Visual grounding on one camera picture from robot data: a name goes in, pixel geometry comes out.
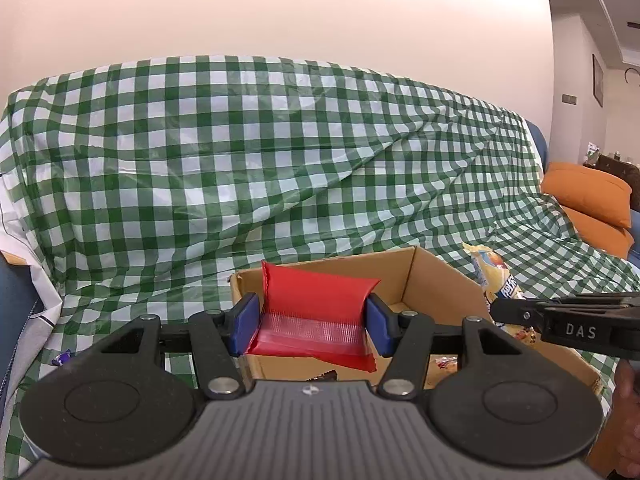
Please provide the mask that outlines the person's right hand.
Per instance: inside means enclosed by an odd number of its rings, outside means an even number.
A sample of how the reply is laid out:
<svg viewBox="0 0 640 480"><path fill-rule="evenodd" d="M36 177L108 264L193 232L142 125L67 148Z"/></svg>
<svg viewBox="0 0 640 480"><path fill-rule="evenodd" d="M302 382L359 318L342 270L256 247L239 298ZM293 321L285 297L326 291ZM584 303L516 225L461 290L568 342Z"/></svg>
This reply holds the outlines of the person's right hand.
<svg viewBox="0 0 640 480"><path fill-rule="evenodd" d="M634 386L639 374L627 360L619 360L615 371L612 414L620 429L614 438L617 458L608 479L638 479L640 472L639 393Z"/></svg>

